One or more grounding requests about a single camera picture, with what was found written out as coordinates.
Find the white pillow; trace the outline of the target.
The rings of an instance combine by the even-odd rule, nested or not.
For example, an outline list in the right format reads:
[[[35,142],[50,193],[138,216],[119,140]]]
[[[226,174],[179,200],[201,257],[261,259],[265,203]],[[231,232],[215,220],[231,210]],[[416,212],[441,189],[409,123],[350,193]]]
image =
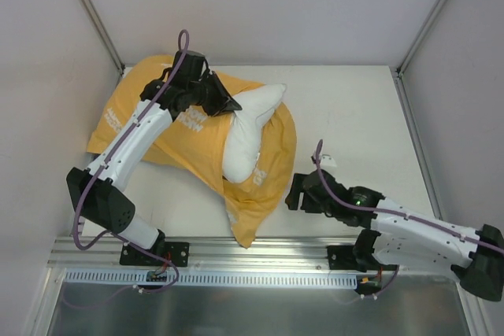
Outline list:
[[[263,127],[286,89],[284,84],[267,84],[234,97],[242,108],[232,114],[222,160],[223,175],[230,183],[243,183],[253,174],[261,153]]]

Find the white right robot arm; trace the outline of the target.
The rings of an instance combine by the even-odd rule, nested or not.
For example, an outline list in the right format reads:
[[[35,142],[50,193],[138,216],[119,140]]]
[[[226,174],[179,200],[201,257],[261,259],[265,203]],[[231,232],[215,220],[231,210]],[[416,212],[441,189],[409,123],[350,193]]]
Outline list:
[[[296,173],[285,203],[359,229],[354,244],[328,246],[332,270],[418,269],[452,279],[486,301],[502,300],[503,235],[497,227],[473,229],[428,218],[378,191],[346,188],[326,171]]]

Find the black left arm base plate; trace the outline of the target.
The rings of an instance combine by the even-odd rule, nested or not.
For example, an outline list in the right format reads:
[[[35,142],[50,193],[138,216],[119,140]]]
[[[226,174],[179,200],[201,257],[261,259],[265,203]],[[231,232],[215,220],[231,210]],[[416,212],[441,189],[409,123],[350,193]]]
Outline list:
[[[148,249],[147,254],[129,243],[124,243],[120,252],[119,265],[135,267],[161,267],[167,260],[177,267],[185,268],[189,257],[188,242],[163,242],[156,248]]]

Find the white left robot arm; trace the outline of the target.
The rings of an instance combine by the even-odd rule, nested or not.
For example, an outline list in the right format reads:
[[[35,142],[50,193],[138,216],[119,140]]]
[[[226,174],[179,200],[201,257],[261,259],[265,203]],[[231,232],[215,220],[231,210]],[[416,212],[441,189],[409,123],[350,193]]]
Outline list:
[[[154,141],[192,105],[202,107],[208,116],[241,108],[215,72],[182,76],[167,68],[144,87],[131,118],[105,151],[84,170],[72,168],[66,177],[74,220],[89,220],[138,246],[137,256],[148,265],[164,258],[163,234],[137,214],[124,190]]]

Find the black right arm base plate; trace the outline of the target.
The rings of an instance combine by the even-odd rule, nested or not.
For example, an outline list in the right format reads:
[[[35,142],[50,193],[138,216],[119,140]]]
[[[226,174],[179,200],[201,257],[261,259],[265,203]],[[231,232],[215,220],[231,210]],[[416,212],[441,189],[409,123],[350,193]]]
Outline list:
[[[327,246],[326,251],[330,270],[394,271],[398,267],[394,264],[381,264],[370,254],[361,254],[353,245]]]

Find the blue and yellow pillowcase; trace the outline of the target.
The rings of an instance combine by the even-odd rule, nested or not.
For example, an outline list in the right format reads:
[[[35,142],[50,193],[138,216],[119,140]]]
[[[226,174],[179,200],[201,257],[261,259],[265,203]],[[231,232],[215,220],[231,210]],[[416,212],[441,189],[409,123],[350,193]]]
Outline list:
[[[232,97],[267,85],[225,73],[218,76]],[[232,114],[209,117],[193,105],[154,141],[143,160],[189,171],[223,197],[232,234],[248,248],[290,182],[297,136],[294,120],[282,100],[263,127],[261,153],[253,174],[243,183],[230,183],[223,175],[222,160],[231,120]]]

